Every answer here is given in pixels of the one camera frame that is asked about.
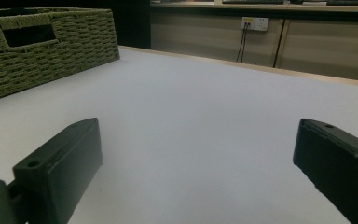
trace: electrical cable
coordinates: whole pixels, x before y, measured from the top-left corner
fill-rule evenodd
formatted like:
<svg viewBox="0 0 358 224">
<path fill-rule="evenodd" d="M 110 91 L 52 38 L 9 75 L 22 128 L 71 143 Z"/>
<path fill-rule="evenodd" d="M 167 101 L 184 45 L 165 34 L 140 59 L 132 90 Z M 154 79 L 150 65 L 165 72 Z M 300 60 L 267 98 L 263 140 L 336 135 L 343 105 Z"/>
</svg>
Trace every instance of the electrical cable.
<svg viewBox="0 0 358 224">
<path fill-rule="evenodd" d="M 286 20 L 283 20 L 282 28 L 281 28 L 281 34 L 280 34 L 280 36 L 279 36 L 279 41 L 278 41 L 278 47 L 277 47 L 277 50 L 276 50 L 276 52 L 275 52 L 274 64 L 272 65 L 272 67 L 276 67 L 276 65 L 277 65 L 278 53 L 279 53 L 279 48 L 281 47 L 282 34 L 283 34 L 284 23 L 285 23 L 285 22 L 286 22 Z"/>
<path fill-rule="evenodd" d="M 237 60 L 235 61 L 236 63 L 238 62 L 238 59 L 240 58 L 240 53 L 241 53 L 241 48 L 242 48 L 242 43 L 243 43 L 243 37 L 245 36 L 245 29 L 242 30 L 242 39 L 241 39 L 241 45 L 240 45 L 240 49 L 238 50 L 238 54 L 237 54 Z"/>
<path fill-rule="evenodd" d="M 245 24 L 245 36 L 243 37 L 241 63 L 243 63 L 243 53 L 245 52 L 246 33 L 247 33 L 247 31 L 248 31 L 248 27 L 249 27 L 249 23 L 246 23 L 246 24 Z"/>
<path fill-rule="evenodd" d="M 240 49 L 238 50 L 237 60 L 235 61 L 236 63 L 238 62 L 238 59 L 240 58 L 241 50 L 242 50 L 241 63 L 243 63 L 243 53 L 244 53 L 244 50 L 245 50 L 246 33 L 248 31 L 248 27 L 249 27 L 249 23 L 245 23 L 244 27 L 243 27 L 243 30 L 242 30 L 242 40 L 241 40 Z"/>
</svg>

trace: screw hole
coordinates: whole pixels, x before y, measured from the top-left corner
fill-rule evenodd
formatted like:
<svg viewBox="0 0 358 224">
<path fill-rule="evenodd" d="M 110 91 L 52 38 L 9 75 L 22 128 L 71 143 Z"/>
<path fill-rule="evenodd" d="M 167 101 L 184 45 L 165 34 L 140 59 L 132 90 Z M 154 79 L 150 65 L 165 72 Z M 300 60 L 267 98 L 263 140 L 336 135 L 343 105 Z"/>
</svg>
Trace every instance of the screw hole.
<svg viewBox="0 0 358 224">
<path fill-rule="evenodd" d="M 39 161 L 31 161 L 30 163 L 28 163 L 28 167 L 36 167 L 39 165 Z"/>
</svg>

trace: wooden countertop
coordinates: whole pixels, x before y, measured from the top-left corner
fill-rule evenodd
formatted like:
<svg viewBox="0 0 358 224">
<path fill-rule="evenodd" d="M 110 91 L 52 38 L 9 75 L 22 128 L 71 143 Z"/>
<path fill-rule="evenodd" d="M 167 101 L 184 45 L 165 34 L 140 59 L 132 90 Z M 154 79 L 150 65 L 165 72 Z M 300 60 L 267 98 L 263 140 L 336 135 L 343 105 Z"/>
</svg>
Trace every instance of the wooden countertop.
<svg viewBox="0 0 358 224">
<path fill-rule="evenodd" d="M 331 11 L 358 12 L 358 6 L 309 6 L 296 4 L 282 5 L 245 5 L 245 4 L 215 4 L 205 2 L 161 3 L 151 4 L 151 7 L 181 7 L 181 8 L 221 8 L 221 9 L 260 9 L 260 10 L 297 10 L 297 11 Z"/>
</svg>

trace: white tabletop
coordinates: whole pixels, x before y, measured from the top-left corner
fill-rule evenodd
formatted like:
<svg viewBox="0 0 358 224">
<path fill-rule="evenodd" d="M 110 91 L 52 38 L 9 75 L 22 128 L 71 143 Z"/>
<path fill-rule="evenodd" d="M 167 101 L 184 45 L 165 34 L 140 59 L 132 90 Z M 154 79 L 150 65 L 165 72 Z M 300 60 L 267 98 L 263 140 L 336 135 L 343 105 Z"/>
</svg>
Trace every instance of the white tabletop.
<svg viewBox="0 0 358 224">
<path fill-rule="evenodd" d="M 0 179 L 73 122 L 104 165 L 70 223 L 349 223 L 292 163 L 300 119 L 358 136 L 358 85 L 120 49 L 121 60 L 0 99 Z"/>
</svg>

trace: wooden cabinet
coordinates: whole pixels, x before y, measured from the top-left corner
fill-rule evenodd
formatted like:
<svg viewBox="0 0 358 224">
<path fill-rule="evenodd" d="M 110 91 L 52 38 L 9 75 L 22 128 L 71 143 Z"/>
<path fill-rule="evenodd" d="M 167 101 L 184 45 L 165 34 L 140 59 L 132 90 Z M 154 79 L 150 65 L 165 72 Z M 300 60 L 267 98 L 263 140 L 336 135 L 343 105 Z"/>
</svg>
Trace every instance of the wooden cabinet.
<svg viewBox="0 0 358 224">
<path fill-rule="evenodd" d="M 358 79 L 358 22 L 287 21 L 276 67 Z"/>
<path fill-rule="evenodd" d="M 271 67 L 278 31 L 279 20 L 274 19 L 266 32 L 248 31 L 243 61 Z M 151 15 L 152 49 L 235 62 L 241 39 L 240 17 Z"/>
</svg>

